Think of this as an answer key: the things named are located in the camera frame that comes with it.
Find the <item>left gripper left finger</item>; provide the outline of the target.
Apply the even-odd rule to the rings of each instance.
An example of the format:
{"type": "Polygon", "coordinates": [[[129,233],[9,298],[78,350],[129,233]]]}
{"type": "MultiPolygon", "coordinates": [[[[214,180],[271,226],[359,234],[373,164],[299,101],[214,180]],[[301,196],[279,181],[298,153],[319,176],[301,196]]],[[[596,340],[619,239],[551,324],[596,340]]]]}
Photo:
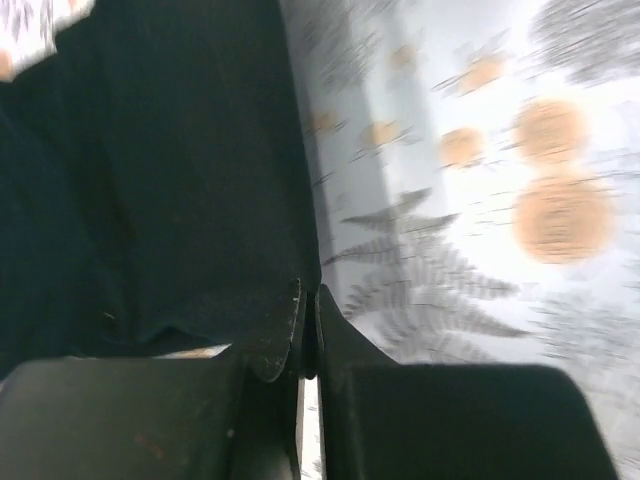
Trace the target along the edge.
{"type": "Polygon", "coordinates": [[[303,372],[306,304],[307,292],[295,279],[258,327],[226,348],[219,359],[240,360],[264,383],[275,382],[282,375],[299,378],[303,372]]]}

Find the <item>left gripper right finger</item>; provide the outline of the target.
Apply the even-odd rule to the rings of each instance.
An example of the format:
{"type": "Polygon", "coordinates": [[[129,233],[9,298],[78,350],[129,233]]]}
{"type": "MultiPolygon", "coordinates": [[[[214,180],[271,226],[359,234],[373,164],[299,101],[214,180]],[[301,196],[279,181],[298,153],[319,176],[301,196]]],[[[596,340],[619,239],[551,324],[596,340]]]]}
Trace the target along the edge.
{"type": "Polygon", "coordinates": [[[314,322],[318,373],[349,365],[397,365],[343,316],[324,284],[320,285],[315,296],[314,322]]]}

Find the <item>black t-shirt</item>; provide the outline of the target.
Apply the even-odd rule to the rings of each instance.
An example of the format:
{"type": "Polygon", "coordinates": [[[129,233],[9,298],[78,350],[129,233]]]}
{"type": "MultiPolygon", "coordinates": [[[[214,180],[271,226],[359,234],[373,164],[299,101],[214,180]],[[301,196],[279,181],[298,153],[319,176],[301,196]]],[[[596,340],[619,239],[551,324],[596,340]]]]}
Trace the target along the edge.
{"type": "Polygon", "coordinates": [[[230,344],[321,278],[275,1],[99,1],[1,88],[1,370],[230,344]]]}

